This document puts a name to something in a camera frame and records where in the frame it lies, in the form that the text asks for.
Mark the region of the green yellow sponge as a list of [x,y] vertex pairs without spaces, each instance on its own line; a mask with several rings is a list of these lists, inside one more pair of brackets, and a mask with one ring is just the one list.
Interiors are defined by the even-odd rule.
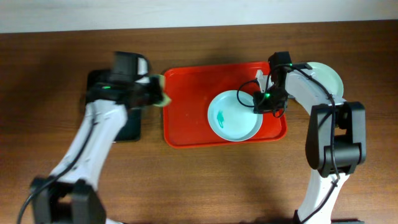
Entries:
[[154,101],[154,106],[158,107],[165,107],[167,106],[172,100],[170,97],[166,94],[165,92],[165,77],[160,74],[156,74],[151,76],[152,81],[155,81],[155,85],[157,86],[157,91],[159,93],[156,93],[156,99]]

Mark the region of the light blue plate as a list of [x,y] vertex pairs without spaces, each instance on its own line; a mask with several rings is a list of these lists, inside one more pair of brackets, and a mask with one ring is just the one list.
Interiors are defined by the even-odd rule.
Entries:
[[[224,140],[232,142],[246,141],[260,130],[263,115],[242,105],[236,90],[228,90],[217,95],[210,103],[207,112],[208,123],[213,132]],[[253,106],[253,97],[243,91],[239,99],[248,106]]]

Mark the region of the mint green plate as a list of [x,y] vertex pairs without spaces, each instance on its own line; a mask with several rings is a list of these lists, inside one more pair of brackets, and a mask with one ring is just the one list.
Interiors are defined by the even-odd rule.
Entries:
[[312,71],[319,82],[326,87],[331,94],[336,95],[335,75],[337,72],[324,63],[308,62],[308,64],[312,67]]

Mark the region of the white plate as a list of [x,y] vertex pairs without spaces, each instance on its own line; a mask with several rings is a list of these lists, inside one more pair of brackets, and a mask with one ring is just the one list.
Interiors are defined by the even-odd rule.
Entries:
[[344,85],[342,79],[338,74],[335,75],[335,82],[336,82],[336,95],[342,97],[344,93]]

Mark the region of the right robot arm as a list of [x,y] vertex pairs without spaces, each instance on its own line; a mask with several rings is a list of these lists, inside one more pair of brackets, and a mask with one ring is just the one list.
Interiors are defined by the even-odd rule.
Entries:
[[288,52],[268,59],[266,78],[256,75],[256,114],[280,118],[293,96],[310,115],[305,155],[311,168],[305,198],[293,223],[331,223],[344,183],[366,158],[366,116],[360,102],[347,102],[322,83],[309,63],[293,63]]

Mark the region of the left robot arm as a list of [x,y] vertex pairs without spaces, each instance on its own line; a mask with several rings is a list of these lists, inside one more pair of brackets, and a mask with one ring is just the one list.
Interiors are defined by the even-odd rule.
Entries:
[[48,177],[36,177],[21,210],[32,206],[35,223],[112,223],[98,197],[104,162],[131,110],[163,106],[162,77],[150,75],[142,54],[115,52],[86,92],[86,110],[67,153]]

